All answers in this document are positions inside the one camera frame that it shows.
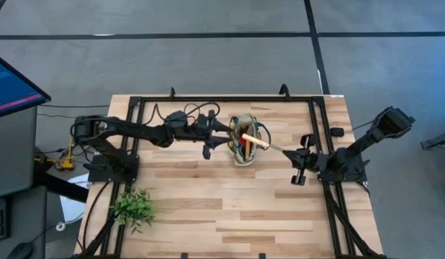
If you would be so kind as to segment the green artificial plant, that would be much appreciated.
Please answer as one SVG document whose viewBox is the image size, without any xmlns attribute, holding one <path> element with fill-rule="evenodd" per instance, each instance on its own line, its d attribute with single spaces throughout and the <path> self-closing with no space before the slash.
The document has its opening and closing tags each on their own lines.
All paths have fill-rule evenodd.
<svg viewBox="0 0 445 259">
<path fill-rule="evenodd" d="M 110 207 L 115 221 L 131 230 L 131 234 L 142 233 L 144 224 L 149 227 L 155 220 L 156 208 L 147 189 L 131 188 L 116 198 Z"/>
</svg>

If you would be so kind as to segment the computer monitor blue screen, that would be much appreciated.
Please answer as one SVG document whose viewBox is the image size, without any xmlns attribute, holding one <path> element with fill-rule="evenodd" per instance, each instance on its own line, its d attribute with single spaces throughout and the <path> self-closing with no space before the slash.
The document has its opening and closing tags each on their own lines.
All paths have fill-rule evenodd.
<svg viewBox="0 0 445 259">
<path fill-rule="evenodd" d="M 49 101 L 49 94 L 0 57 L 0 117 Z"/>
</svg>

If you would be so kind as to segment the yellow connector plug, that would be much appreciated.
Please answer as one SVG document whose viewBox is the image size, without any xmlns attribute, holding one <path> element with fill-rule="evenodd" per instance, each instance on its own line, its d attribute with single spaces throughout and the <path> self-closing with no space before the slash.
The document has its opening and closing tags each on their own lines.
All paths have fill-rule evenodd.
<svg viewBox="0 0 445 259">
<path fill-rule="evenodd" d="M 56 169 L 58 171 L 72 171 L 75 168 L 73 161 L 73 138 L 70 139 L 68 148 L 62 152 L 61 157 L 58 159 Z"/>
</svg>

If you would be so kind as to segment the black computer mouse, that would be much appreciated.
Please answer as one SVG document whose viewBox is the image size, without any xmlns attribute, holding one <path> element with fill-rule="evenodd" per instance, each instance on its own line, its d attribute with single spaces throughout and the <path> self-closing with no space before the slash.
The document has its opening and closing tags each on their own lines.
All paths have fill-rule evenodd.
<svg viewBox="0 0 445 259">
<path fill-rule="evenodd" d="M 33 245 L 30 242 L 21 242 L 7 255 L 6 259 L 30 259 L 33 253 Z"/>
</svg>

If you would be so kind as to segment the beige canvas bag green trim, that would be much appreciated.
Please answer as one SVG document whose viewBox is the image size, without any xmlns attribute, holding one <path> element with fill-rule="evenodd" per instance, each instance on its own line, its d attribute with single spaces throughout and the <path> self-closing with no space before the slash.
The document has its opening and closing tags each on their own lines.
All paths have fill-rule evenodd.
<svg viewBox="0 0 445 259">
<path fill-rule="evenodd" d="M 231 117 L 229 127 L 233 130 L 229 133 L 229 137 L 232 139 L 228 143 L 228 147 L 233 154 L 234 163 L 236 166 L 249 166 L 253 163 L 256 157 L 256 152 L 258 149 L 263 149 L 261 146 L 253 144 L 251 142 L 251 155 L 249 160 L 245 159 L 245 148 L 241 146 L 239 138 L 242 134 L 247 134 L 257 139 L 261 139 L 260 128 L 263 128 L 268 137 L 268 143 L 271 143 L 271 134 L 267 127 L 259 122 L 252 114 L 241 114 L 238 116 Z"/>
</svg>

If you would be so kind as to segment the grey computer cabinet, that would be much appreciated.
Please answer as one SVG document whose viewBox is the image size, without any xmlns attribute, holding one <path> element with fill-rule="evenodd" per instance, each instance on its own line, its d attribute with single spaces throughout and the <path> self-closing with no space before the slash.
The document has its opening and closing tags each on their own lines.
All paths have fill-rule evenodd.
<svg viewBox="0 0 445 259">
<path fill-rule="evenodd" d="M 32 185 L 36 124 L 36 108 L 0 117 L 0 197 Z"/>
</svg>

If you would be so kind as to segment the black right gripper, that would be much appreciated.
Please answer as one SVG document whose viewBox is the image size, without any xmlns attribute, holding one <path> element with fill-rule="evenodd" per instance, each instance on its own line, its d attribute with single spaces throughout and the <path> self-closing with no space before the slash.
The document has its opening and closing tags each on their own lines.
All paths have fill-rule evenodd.
<svg viewBox="0 0 445 259">
<path fill-rule="evenodd" d="M 320 168 L 326 165 L 328 158 L 324 154 L 312 153 L 310 148 L 316 143 L 314 134 L 303 135 L 300 140 L 301 148 L 296 150 L 283 150 L 282 153 L 290 160 L 292 167 L 297 169 L 297 173 L 293 175 L 291 184 L 304 186 L 305 185 L 305 171 L 318 172 Z"/>
</svg>

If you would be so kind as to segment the black floor stand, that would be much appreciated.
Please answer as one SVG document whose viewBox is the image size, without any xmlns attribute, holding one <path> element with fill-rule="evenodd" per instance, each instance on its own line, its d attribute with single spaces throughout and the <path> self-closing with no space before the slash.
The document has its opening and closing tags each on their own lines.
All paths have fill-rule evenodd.
<svg viewBox="0 0 445 259">
<path fill-rule="evenodd" d="M 422 141 L 421 147 L 424 150 L 431 150 L 432 148 L 439 148 L 445 150 L 445 133 L 437 137 L 434 137 L 432 139 Z"/>
</svg>

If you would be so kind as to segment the white paper sheet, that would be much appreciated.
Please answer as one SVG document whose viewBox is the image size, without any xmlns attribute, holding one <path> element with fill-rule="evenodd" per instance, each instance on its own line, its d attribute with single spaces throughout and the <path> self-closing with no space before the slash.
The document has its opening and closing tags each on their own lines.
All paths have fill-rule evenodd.
<svg viewBox="0 0 445 259">
<path fill-rule="evenodd" d="M 77 186 L 87 188 L 89 185 L 88 182 L 89 174 L 83 174 L 80 176 L 76 176 L 70 178 L 68 180 L 69 183 L 74 183 Z M 84 213 L 85 203 L 76 201 L 65 196 L 60 196 L 60 203 L 63 211 L 63 217 L 65 222 L 72 222 L 73 220 L 77 220 Z"/>
</svg>

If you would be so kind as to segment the black aluminium table frame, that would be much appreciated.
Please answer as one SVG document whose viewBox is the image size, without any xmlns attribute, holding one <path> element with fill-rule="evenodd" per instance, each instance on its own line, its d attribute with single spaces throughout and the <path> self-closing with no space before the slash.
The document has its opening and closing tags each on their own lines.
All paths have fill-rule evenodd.
<svg viewBox="0 0 445 259">
<path fill-rule="evenodd" d="M 300 138 L 341 127 L 343 137 L 331 138 L 346 147 L 354 134 L 342 96 L 294 95 L 180 95 L 170 99 L 151 95 L 143 101 L 115 95 L 109 114 L 133 122 L 160 124 L 176 110 L 202 113 L 218 109 L 218 119 L 244 113 L 254 115 L 270 131 L 275 144 L 297 149 Z M 100 255 L 122 258 L 333 258 L 346 252 L 342 225 L 329 220 L 323 186 L 307 174 L 304 186 L 294 186 L 291 163 L 275 150 L 260 150 L 254 163 L 237 167 L 226 145 L 210 159 L 202 157 L 199 142 L 175 142 L 161 149 L 146 141 L 112 137 L 117 147 L 136 148 L 140 158 L 136 188 L 145 188 L 156 208 L 152 226 L 131 234 L 112 227 Z"/>
</svg>

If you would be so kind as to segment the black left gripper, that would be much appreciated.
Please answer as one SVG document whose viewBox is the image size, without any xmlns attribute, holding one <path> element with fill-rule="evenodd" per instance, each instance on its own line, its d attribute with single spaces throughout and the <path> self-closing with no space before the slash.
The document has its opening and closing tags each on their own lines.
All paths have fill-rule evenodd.
<svg viewBox="0 0 445 259">
<path fill-rule="evenodd" d="M 192 142 L 204 142 L 203 157 L 210 159 L 210 149 L 215 149 L 217 146 L 230 142 L 230 137 L 212 136 L 212 131 L 216 132 L 231 132 L 232 129 L 219 122 L 214 121 L 215 111 L 210 110 L 207 116 L 199 114 L 195 121 L 188 123 L 187 115 L 184 111 L 177 111 L 168 115 L 164 124 L 171 129 L 175 140 L 186 140 Z"/>
</svg>

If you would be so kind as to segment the black desk leg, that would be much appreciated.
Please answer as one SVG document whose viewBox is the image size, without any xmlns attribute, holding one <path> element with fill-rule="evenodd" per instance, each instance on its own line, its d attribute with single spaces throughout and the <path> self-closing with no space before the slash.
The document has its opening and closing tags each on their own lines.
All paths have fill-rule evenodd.
<svg viewBox="0 0 445 259">
<path fill-rule="evenodd" d="M 87 188 L 64 181 L 46 172 L 35 171 L 32 186 L 45 186 L 49 192 L 82 203 L 86 203 L 89 195 Z"/>
</svg>

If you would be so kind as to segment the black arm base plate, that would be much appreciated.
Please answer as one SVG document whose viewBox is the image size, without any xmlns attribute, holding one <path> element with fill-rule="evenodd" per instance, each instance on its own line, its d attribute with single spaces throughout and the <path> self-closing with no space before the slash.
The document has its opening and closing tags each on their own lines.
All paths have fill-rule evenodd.
<svg viewBox="0 0 445 259">
<path fill-rule="evenodd" d="M 355 170 L 357 160 L 362 159 L 360 155 L 352 156 L 346 153 L 335 152 L 326 155 L 326 165 L 320 168 L 319 178 L 325 182 L 363 182 L 367 180 L 367 175 L 358 173 Z"/>
<path fill-rule="evenodd" d="M 95 155 L 92 164 L 99 170 L 89 172 L 90 182 L 127 183 L 135 181 L 138 174 L 140 158 L 137 155 L 127 155 L 125 162 L 113 161 L 103 155 Z"/>
</svg>

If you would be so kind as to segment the wooden handled silver trowel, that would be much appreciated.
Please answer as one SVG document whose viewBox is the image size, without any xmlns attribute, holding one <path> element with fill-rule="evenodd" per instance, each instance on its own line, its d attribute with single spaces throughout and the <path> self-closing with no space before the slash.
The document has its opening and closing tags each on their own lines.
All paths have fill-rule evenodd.
<svg viewBox="0 0 445 259">
<path fill-rule="evenodd" d="M 282 148 L 282 147 L 280 147 L 278 145 L 269 144 L 268 142 L 264 142 L 263 140 L 257 139 L 255 137 L 252 137 L 252 136 L 247 135 L 247 134 L 242 134 L 242 138 L 244 140 L 246 140 L 246 141 L 252 142 L 253 144 L 261 146 L 263 149 L 271 148 L 271 149 L 274 149 L 274 150 L 277 150 L 277 151 L 280 151 L 280 152 L 286 151 L 286 149 L 284 149 L 284 148 Z"/>
</svg>

